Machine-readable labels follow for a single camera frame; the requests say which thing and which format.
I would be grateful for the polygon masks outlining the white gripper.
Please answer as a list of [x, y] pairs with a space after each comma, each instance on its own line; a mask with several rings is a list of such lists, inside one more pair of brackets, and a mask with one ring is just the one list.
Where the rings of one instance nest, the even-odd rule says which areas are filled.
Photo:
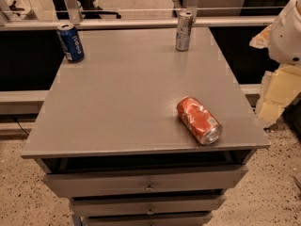
[[269, 24], [249, 45], [257, 49], [269, 47], [269, 57], [281, 63], [274, 72], [264, 74], [256, 104], [258, 124], [268, 128], [301, 93], [301, 23], [297, 19], [282, 19], [273, 26]]

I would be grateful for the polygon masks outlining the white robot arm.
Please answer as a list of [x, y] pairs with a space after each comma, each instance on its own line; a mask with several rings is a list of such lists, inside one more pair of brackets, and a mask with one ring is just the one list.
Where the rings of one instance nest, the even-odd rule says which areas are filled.
[[273, 73], [264, 74], [255, 109], [258, 124], [268, 128], [301, 93], [301, 0], [290, 0], [249, 45], [267, 48], [269, 57], [279, 63]]

